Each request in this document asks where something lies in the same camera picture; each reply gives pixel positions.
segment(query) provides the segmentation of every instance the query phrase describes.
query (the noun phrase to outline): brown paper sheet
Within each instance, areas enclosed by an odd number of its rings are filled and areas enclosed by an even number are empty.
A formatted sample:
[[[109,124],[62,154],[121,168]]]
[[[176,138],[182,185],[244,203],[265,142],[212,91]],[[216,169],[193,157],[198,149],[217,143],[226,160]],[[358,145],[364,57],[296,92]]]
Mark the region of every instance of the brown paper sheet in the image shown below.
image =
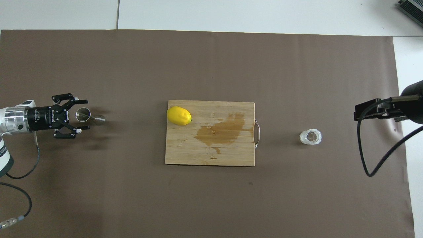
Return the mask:
[[[352,116],[398,95],[391,37],[3,30],[0,62],[0,108],[70,92],[107,120],[75,140],[38,133],[34,173],[0,178],[33,199],[2,237],[414,237],[404,146],[368,178]],[[165,165],[169,99],[255,102],[255,167]],[[299,142],[310,128],[321,144]],[[402,131],[368,120],[362,136],[373,167]],[[32,168],[32,136],[4,140],[10,173]],[[0,220],[26,209],[0,186]]]

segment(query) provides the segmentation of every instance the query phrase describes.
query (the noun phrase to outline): black cable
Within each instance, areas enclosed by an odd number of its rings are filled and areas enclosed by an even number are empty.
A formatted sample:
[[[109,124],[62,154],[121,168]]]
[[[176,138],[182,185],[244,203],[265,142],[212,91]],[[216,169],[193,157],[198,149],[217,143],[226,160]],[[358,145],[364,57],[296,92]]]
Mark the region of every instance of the black cable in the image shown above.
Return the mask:
[[[34,167],[32,167],[32,169],[28,173],[26,173],[25,175],[20,176],[20,177],[14,177],[14,176],[10,175],[9,173],[6,173],[6,176],[8,176],[11,179],[22,179],[22,178],[30,175],[30,173],[32,173],[32,171],[34,171],[34,169],[38,165],[38,162],[40,161],[40,148],[38,147],[38,145],[36,145],[36,147],[37,147],[37,151],[38,151],[37,161],[35,162]]]
[[[25,194],[25,196],[28,198],[29,208],[28,208],[28,211],[25,213],[24,217],[28,216],[28,214],[29,214],[29,212],[31,211],[31,208],[32,208],[32,200],[31,200],[31,197],[29,196],[29,194],[27,192],[25,192],[25,190],[23,190],[22,188],[16,187],[15,185],[11,185],[11,184],[8,184],[8,183],[2,183],[2,182],[0,182],[0,185],[9,186],[9,187],[17,189],[17,190],[21,191],[23,194]]]
[[[398,141],[394,146],[392,146],[388,152],[386,152],[386,154],[382,157],[382,159],[379,161],[379,163],[376,165],[376,167],[374,168],[374,170],[369,173],[369,171],[367,170],[367,166],[366,166],[366,162],[364,161],[364,156],[363,156],[363,149],[361,147],[361,136],[360,136],[360,127],[361,127],[361,121],[364,119],[364,117],[366,116],[366,114],[373,108],[376,107],[377,105],[381,104],[381,103],[385,103],[385,102],[391,102],[392,99],[391,98],[387,98],[387,99],[383,99],[380,100],[378,102],[373,103],[372,105],[368,106],[360,115],[360,118],[358,119],[357,122],[357,139],[358,139],[358,149],[360,151],[360,157],[361,157],[361,163],[363,164],[363,168],[364,168],[364,172],[366,172],[366,175],[369,177],[373,177],[376,172],[379,170],[379,168],[382,166],[382,164],[386,161],[386,159],[388,159],[388,157],[399,147],[401,146],[405,141],[407,141],[408,139],[410,139],[411,137],[413,137],[414,135],[416,135],[417,133],[419,133],[420,131],[423,130],[423,126],[417,128],[416,130],[412,131],[410,134],[406,135],[405,137],[403,137],[400,141]]]

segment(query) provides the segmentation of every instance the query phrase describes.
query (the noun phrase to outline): yellow lemon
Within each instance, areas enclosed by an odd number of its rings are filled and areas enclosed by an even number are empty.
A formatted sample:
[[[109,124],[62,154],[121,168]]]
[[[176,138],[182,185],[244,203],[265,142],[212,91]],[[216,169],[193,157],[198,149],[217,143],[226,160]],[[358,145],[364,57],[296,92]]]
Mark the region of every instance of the yellow lemon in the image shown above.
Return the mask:
[[[186,125],[192,121],[190,112],[187,109],[178,106],[168,109],[168,120],[176,125]]]

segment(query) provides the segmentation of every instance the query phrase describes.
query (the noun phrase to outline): metal handle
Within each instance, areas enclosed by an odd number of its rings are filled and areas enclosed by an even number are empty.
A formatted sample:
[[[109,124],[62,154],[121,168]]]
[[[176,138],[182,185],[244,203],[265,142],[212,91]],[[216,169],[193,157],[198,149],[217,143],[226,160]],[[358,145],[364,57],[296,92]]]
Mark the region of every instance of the metal handle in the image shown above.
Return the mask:
[[[260,141],[260,126],[258,125],[257,119],[254,119],[254,125],[257,125],[257,129],[258,129],[257,142],[255,141],[255,136],[254,136],[254,144],[255,144],[254,149],[257,149],[258,142]]]

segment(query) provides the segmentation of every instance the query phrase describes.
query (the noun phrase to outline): wet stain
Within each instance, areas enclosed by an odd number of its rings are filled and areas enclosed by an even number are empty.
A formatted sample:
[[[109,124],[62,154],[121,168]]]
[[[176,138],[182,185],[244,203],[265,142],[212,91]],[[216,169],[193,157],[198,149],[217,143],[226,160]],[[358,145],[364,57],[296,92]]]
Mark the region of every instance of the wet stain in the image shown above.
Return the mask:
[[[229,113],[228,117],[222,122],[218,122],[212,126],[202,126],[195,138],[210,148],[216,150],[220,154],[221,147],[211,147],[213,144],[228,145],[234,143],[241,131],[244,131],[245,124],[243,113]]]

